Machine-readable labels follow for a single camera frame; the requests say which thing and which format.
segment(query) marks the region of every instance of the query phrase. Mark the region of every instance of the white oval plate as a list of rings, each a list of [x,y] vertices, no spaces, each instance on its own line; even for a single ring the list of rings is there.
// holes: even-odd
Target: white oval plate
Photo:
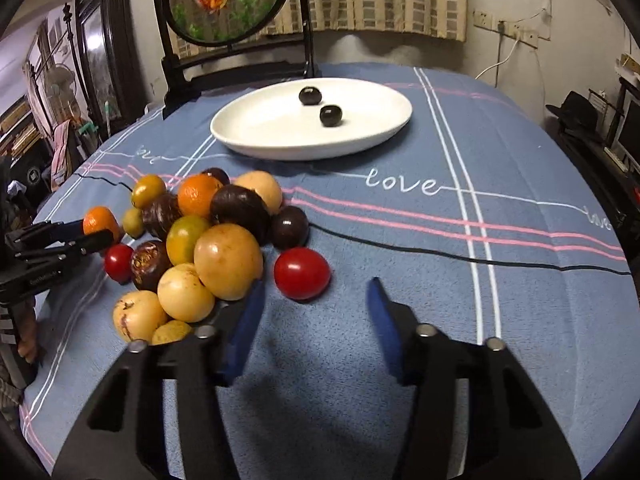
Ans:
[[[317,106],[304,106],[305,86],[322,92]],[[342,122],[322,126],[320,108],[338,105]],[[223,107],[211,133],[231,150],[269,160],[316,160],[371,148],[395,135],[411,117],[400,92],[360,79],[315,78],[260,88]]]

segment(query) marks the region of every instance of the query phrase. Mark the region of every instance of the computer screen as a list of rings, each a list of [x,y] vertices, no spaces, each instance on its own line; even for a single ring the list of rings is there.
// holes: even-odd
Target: computer screen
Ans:
[[[640,164],[640,105],[635,101],[631,101],[626,117],[620,130],[618,142],[628,155],[635,161],[636,165]]]

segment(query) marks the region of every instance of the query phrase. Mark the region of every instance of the metal bolt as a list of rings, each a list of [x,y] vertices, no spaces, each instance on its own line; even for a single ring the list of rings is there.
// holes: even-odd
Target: metal bolt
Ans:
[[[415,333],[420,337],[432,337],[438,333],[438,329],[429,323],[422,323],[416,327]]]
[[[500,350],[504,350],[507,345],[505,345],[502,339],[497,337],[490,337],[486,340],[486,345],[493,351],[499,352]]]
[[[213,325],[203,325],[196,329],[196,337],[198,339],[209,339],[216,333],[216,329]]]
[[[139,354],[146,348],[147,344],[144,339],[134,339],[129,346],[127,346],[127,350],[132,354]]]

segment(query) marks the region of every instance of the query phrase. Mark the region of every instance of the red tomato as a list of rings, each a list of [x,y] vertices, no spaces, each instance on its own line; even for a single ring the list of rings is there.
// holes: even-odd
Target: red tomato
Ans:
[[[317,296],[331,279],[326,260],[306,247],[284,251],[273,266],[273,279],[280,292],[292,300],[309,300]]]
[[[129,264],[133,249],[125,244],[116,244],[107,250],[104,257],[104,272],[119,284],[123,285],[131,279]]]

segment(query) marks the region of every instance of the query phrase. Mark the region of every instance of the cherry tomato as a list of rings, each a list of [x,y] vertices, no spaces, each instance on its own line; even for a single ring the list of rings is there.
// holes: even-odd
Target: cherry tomato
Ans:
[[[104,257],[104,272],[109,277],[124,285],[131,279],[130,260],[133,249],[125,244],[111,246]]]
[[[326,260],[306,247],[284,251],[273,266],[280,292],[292,300],[309,300],[325,290],[331,279]]]

